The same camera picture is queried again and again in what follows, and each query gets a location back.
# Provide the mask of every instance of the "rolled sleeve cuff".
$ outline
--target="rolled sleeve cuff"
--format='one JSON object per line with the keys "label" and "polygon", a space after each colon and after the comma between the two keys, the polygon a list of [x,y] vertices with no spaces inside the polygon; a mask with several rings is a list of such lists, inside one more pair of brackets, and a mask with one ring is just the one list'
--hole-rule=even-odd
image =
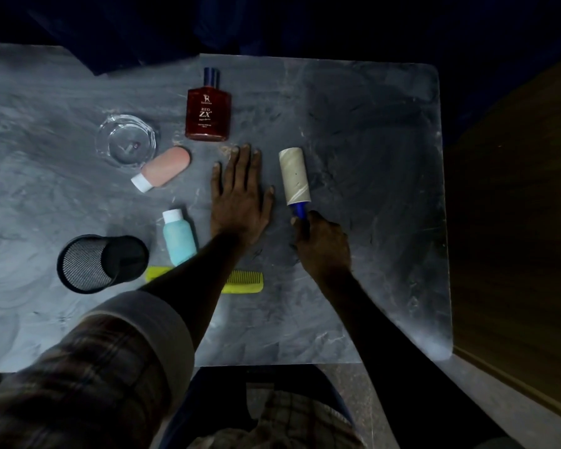
{"label": "rolled sleeve cuff", "polygon": [[83,319],[96,315],[120,318],[145,337],[162,364],[172,395],[171,409],[176,409],[187,391],[195,362],[191,335],[179,314],[162,299],[137,290],[103,302]]}

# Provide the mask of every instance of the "glass ashtray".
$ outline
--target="glass ashtray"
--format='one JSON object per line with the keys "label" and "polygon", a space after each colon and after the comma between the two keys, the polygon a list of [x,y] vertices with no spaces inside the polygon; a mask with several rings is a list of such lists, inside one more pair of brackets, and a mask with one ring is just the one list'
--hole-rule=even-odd
{"label": "glass ashtray", "polygon": [[110,115],[98,130],[96,151],[110,165],[138,169],[156,155],[156,133],[133,115]]}

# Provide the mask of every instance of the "dark blue cap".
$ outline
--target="dark blue cap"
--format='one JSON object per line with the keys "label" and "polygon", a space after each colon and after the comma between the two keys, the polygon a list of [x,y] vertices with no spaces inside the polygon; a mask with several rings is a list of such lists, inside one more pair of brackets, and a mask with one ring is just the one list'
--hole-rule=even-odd
{"label": "dark blue cap", "polygon": [[220,71],[215,67],[204,67],[204,86],[218,88]]}

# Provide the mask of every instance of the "mesh pen holder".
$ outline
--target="mesh pen holder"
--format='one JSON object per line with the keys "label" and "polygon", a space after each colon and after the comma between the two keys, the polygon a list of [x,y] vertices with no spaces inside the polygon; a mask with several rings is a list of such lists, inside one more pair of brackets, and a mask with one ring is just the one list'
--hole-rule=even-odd
{"label": "mesh pen holder", "polygon": [[148,267],[149,259],[148,248],[134,236],[84,234],[62,249],[56,270],[69,290],[90,294],[137,279]]}

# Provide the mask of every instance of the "dark pants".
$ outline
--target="dark pants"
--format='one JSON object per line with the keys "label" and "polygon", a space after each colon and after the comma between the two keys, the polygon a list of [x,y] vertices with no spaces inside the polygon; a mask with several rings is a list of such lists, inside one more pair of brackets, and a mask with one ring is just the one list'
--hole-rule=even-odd
{"label": "dark pants", "polygon": [[222,429],[253,430],[257,421],[247,411],[246,383],[274,383],[276,391],[324,403],[353,425],[343,399],[314,365],[204,367],[191,380],[185,400],[166,428],[160,449],[184,448],[195,438]]}

